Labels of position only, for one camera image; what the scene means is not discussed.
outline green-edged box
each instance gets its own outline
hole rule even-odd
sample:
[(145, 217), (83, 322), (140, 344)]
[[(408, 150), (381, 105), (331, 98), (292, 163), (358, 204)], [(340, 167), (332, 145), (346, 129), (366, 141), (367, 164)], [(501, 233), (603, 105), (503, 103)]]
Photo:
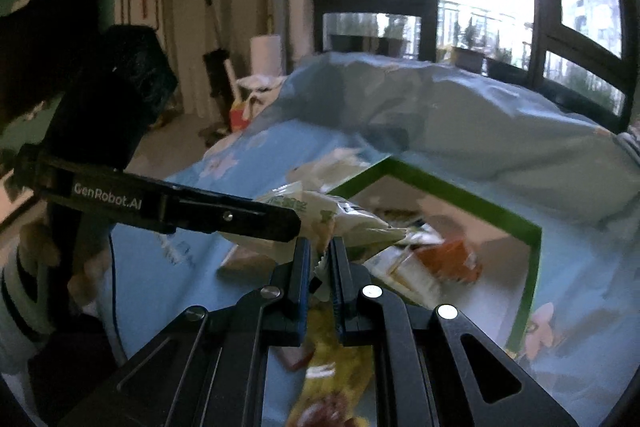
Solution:
[(419, 211), (444, 237), (462, 234), (474, 245), (482, 273), (475, 283), (443, 283), (442, 302), (459, 308), (499, 346), (519, 350), (538, 278), (540, 227), (391, 157), (330, 194), (370, 211)]

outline black cord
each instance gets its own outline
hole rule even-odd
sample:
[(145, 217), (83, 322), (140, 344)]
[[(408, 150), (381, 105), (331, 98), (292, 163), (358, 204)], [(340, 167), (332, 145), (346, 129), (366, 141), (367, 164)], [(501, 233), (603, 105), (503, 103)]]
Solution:
[(116, 254), (113, 250), (113, 239), (111, 238), (111, 232), (109, 233), (109, 247), (111, 248), (111, 321), (113, 322), (113, 329), (116, 332), (116, 339), (123, 356), (126, 358), (127, 353), (122, 346), (122, 339), (120, 338), (120, 329), (118, 328), (118, 313), (116, 311)]

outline hand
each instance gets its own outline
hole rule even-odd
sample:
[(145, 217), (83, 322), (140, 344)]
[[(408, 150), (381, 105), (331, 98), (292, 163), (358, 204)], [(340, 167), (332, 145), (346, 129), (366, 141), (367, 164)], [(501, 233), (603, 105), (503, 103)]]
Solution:
[[(87, 306), (95, 300), (102, 277), (111, 266), (111, 252), (104, 227), (93, 226), (91, 229), (97, 237), (94, 237), (89, 247), (76, 249), (73, 275), (66, 285), (69, 295), (80, 307)], [(38, 275), (38, 264), (58, 266), (60, 251), (44, 221), (35, 221), (20, 229), (18, 256), (22, 267), (33, 277)]]

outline sleeve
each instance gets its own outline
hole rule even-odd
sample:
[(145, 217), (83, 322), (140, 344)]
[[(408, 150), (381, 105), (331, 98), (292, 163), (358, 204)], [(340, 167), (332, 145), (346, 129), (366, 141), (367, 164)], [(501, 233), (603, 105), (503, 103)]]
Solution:
[(53, 331), (43, 303), (38, 305), (38, 294), (46, 290), (40, 272), (36, 278), (24, 270), (17, 248), (0, 271), (0, 373), (23, 371)]

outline black television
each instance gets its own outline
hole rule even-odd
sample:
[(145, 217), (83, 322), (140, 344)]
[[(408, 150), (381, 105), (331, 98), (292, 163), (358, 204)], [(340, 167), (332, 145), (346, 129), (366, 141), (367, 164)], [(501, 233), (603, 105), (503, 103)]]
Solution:
[(98, 35), (98, 0), (31, 0), (0, 17), (0, 132), (66, 89)]

